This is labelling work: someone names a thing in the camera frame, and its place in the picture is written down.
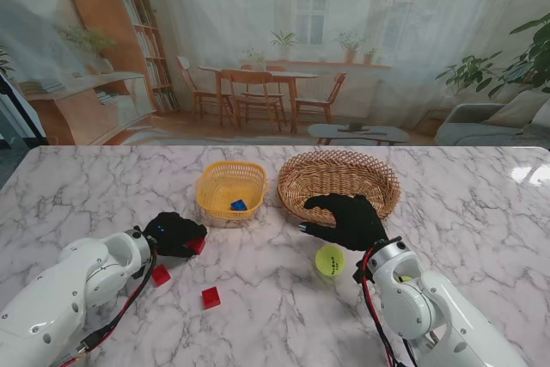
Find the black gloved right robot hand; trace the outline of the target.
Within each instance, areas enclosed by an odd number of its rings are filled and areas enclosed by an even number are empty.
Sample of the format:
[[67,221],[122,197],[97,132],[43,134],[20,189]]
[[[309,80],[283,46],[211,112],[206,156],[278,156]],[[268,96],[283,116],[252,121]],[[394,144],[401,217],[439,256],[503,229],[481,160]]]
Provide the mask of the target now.
[[388,240],[375,208],[363,195],[352,198],[330,193],[306,200],[305,209],[312,210],[315,207],[331,212],[335,219],[335,227],[304,222],[299,228],[305,234],[338,244],[351,251],[364,252],[380,240]]

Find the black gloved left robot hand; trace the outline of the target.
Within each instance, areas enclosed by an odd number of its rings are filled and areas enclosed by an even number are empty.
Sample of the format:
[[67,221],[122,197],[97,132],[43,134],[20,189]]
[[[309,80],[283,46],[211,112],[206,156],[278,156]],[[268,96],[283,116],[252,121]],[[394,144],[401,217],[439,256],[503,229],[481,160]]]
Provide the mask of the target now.
[[187,244],[205,238],[207,228],[177,212],[161,212],[146,225],[143,234],[153,241],[159,255],[189,259],[197,253]]

